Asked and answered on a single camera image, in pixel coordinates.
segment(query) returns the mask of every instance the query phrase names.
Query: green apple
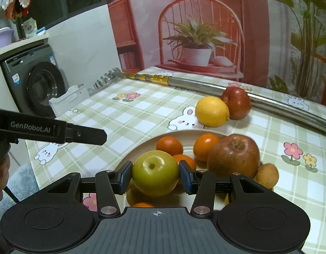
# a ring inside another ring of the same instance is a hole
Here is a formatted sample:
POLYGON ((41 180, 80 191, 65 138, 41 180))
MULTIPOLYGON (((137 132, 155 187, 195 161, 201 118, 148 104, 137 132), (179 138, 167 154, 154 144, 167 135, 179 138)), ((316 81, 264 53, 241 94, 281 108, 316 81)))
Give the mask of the green apple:
POLYGON ((176 186, 180 171, 176 160, 163 151, 149 151, 141 155, 133 166, 133 182, 143 194, 161 197, 176 186))

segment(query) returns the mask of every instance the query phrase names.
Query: screw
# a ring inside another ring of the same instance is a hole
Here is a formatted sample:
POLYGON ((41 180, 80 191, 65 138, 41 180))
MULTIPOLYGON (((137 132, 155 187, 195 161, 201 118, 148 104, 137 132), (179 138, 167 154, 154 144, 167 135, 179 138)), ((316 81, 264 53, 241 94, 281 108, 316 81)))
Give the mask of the screw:
POLYGON ((210 212, 210 208, 206 206, 196 206, 193 211, 199 215, 205 215, 210 212))
POLYGON ((101 212, 105 215, 112 215, 117 212, 117 208, 114 206, 104 206, 101 208, 101 212))

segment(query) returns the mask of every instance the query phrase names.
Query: human hand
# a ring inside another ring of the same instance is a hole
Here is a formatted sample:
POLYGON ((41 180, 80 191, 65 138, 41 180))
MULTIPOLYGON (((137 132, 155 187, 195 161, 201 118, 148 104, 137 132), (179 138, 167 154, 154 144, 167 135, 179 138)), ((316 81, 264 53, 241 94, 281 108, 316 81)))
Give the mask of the human hand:
POLYGON ((5 156, 0 166, 0 201, 3 199, 3 189, 6 187, 9 179, 10 157, 5 156))

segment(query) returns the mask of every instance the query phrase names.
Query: white flower pot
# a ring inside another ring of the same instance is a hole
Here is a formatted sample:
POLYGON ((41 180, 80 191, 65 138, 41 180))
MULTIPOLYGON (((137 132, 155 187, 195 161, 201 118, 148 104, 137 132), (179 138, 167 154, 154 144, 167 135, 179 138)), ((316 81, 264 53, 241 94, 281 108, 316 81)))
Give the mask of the white flower pot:
POLYGON ((183 48, 182 58, 189 65, 207 66, 211 56, 211 49, 188 49, 183 48))

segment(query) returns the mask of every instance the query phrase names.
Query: black circular cover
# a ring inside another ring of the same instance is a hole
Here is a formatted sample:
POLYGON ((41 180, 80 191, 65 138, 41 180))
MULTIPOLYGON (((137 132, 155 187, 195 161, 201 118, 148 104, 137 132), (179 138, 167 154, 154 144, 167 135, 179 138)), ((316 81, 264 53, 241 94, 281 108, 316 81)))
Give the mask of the black circular cover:
POLYGON ((217 225, 228 241, 254 253, 300 249, 310 230, 308 216, 292 203, 256 206, 232 202, 219 213, 217 225))
POLYGON ((26 83, 26 97, 30 107, 40 116, 53 116, 49 100, 65 94, 65 85, 59 69, 50 62, 38 63, 26 83))
POLYGON ((83 204, 23 204, 2 217, 1 230, 11 247, 27 253, 60 252, 85 239, 93 216, 83 204))

